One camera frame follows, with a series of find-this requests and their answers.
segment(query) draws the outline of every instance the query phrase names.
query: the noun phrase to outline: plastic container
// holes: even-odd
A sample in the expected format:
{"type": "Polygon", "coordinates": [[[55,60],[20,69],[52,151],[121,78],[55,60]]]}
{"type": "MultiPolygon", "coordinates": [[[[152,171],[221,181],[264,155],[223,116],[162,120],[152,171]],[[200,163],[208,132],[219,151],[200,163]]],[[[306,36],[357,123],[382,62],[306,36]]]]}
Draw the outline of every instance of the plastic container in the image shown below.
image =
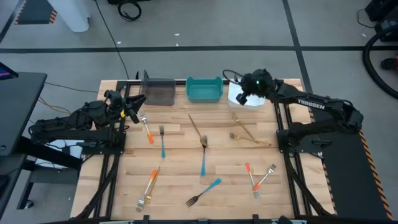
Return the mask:
{"type": "Polygon", "coordinates": [[[185,93],[192,103],[217,103],[223,95],[223,80],[187,78],[185,93]]]}
{"type": "Polygon", "coordinates": [[[149,78],[144,70],[139,90],[147,99],[145,105],[172,106],[174,105],[175,80],[172,78],[149,78]]]}

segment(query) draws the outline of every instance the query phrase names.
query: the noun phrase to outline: black computer monitor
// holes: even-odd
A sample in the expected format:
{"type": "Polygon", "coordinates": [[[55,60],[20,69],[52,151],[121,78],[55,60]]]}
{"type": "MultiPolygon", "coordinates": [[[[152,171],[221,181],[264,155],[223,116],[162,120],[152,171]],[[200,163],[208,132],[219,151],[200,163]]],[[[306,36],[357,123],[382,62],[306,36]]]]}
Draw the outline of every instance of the black computer monitor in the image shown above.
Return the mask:
{"type": "Polygon", "coordinates": [[[17,77],[18,73],[14,72],[9,67],[5,66],[5,64],[0,62],[0,80],[17,78],[17,77]]]}

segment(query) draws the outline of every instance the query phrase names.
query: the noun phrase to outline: wooden table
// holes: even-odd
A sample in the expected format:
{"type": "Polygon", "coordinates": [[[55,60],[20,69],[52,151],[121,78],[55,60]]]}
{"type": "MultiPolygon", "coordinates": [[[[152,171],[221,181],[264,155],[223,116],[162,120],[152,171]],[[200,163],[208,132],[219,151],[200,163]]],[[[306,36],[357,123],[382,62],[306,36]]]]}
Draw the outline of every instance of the wooden table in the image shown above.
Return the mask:
{"type": "MultiPolygon", "coordinates": [[[[299,79],[286,79],[286,83],[302,90],[299,79]]],[[[98,99],[103,100],[106,90],[116,88],[116,80],[102,81],[98,99]]],[[[138,94],[139,86],[131,88],[131,95],[138,94]]],[[[279,152],[275,131],[277,121],[273,105],[266,101],[262,110],[246,110],[228,106],[228,86],[219,103],[191,103],[185,96],[185,86],[176,89],[173,106],[142,107],[147,115],[149,129],[155,143],[149,144],[142,123],[133,124],[127,130],[126,149],[120,158],[112,220],[142,220],[150,215],[151,220],[187,219],[250,219],[253,214],[260,218],[293,217],[289,185],[283,155],[279,152]],[[233,140],[229,133],[247,136],[231,118],[236,112],[240,120],[259,140],[269,145],[247,140],[233,140]],[[200,175],[203,149],[199,136],[189,120],[191,115],[201,134],[208,136],[206,150],[206,176],[200,175]],[[164,143],[166,158],[161,158],[159,125],[165,127],[164,143]],[[277,166],[260,188],[261,199],[255,200],[245,163],[250,163],[257,182],[271,164],[277,166]],[[141,213],[136,204],[142,197],[151,172],[161,166],[152,201],[141,213]],[[185,202],[198,195],[215,179],[222,182],[201,196],[192,207],[185,202]]],[[[293,121],[309,123],[307,107],[291,105],[293,121]]],[[[333,213],[333,205],[326,183],[323,165],[319,158],[301,154],[303,171],[308,188],[323,207],[333,213]]],[[[71,217],[79,214],[98,188],[103,156],[93,156],[83,164],[76,189],[71,217]]],[[[303,201],[298,188],[300,211],[303,201]]],[[[104,193],[101,215],[104,215],[108,193],[104,193]]]]}

